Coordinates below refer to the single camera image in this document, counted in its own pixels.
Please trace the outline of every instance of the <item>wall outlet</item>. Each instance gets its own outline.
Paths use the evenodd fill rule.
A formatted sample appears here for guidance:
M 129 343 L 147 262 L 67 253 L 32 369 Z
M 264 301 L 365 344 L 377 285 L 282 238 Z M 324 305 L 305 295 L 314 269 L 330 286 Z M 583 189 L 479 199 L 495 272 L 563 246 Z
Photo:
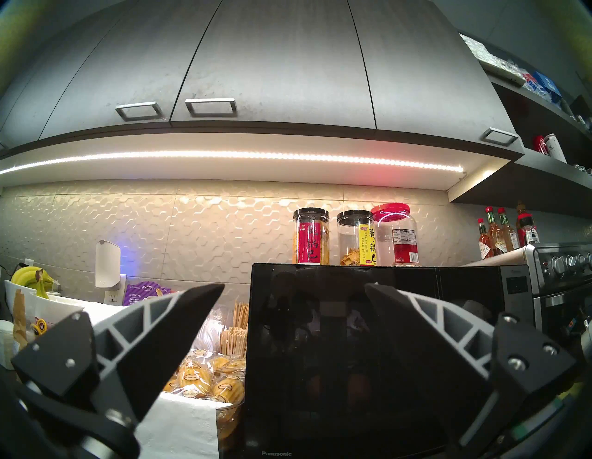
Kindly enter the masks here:
M 123 297 L 126 294 L 126 275 L 120 274 L 119 287 L 117 290 L 105 290 L 104 304 L 112 304 L 113 306 L 122 306 Z

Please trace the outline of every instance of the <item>white tile wall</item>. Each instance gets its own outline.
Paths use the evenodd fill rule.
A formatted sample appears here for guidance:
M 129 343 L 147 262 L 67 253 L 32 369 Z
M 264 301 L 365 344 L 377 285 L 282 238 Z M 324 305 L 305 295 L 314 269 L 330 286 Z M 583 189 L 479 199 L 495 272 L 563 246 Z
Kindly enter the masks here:
M 386 202 L 410 205 L 423 265 L 478 259 L 482 206 L 449 204 L 445 192 L 350 185 L 213 180 L 103 180 L 26 185 L 0 198 L 0 262 L 12 270 L 25 257 L 58 279 L 64 294 L 102 301 L 94 287 L 95 244 L 121 246 L 130 283 L 153 280 L 182 290 L 208 282 L 226 288 L 218 304 L 248 301 L 251 264 L 291 260 L 292 213 L 329 211 L 331 262 L 336 217 Z M 507 209 L 511 222 L 516 211 Z M 535 212 L 543 242 L 592 240 L 592 222 Z

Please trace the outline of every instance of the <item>under-cabinet light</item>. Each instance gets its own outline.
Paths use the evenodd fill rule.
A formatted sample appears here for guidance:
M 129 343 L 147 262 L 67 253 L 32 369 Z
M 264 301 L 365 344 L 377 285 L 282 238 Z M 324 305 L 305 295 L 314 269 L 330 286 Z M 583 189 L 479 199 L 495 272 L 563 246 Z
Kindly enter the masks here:
M 399 161 L 396 159 L 363 158 L 360 156 L 341 155 L 316 155 L 310 153 L 261 153 L 261 152 L 214 152 L 214 151 L 190 151 L 190 152 L 124 152 L 124 153 L 98 153 L 96 155 L 71 156 L 69 158 L 48 159 L 0 171 L 1 174 L 22 171 L 23 169 L 49 166 L 79 161 L 92 161 L 101 159 L 128 159 L 128 158 L 238 158 L 238 159 L 287 159 L 292 161 L 326 161 L 337 163 L 378 164 L 385 166 L 400 166 L 408 168 L 435 169 L 438 171 L 463 172 L 461 166 L 446 166 L 444 164 L 428 164 L 413 161 Z

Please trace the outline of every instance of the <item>clear plastic jar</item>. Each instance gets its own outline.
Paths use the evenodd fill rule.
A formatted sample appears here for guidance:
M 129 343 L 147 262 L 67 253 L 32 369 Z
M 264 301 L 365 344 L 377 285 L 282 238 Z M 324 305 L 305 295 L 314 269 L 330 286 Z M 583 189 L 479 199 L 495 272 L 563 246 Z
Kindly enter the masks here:
M 294 212 L 292 263 L 329 264 L 329 212 L 318 207 L 304 207 Z
M 380 266 L 420 266 L 417 223 L 407 204 L 381 204 L 372 209 Z
M 374 220 L 367 210 L 346 210 L 337 216 L 339 264 L 376 266 Z

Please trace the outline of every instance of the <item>dark shelf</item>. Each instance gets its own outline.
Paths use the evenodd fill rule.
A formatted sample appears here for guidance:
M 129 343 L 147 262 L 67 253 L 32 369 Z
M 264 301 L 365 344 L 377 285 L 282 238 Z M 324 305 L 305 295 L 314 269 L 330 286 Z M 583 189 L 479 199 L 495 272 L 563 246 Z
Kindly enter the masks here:
M 526 88 L 487 74 L 526 148 L 535 136 L 554 133 L 568 164 L 592 168 L 592 134 L 568 114 Z
M 528 210 L 592 218 L 592 177 L 569 164 L 525 149 L 516 162 L 462 194 L 453 202 L 514 207 L 518 201 Z

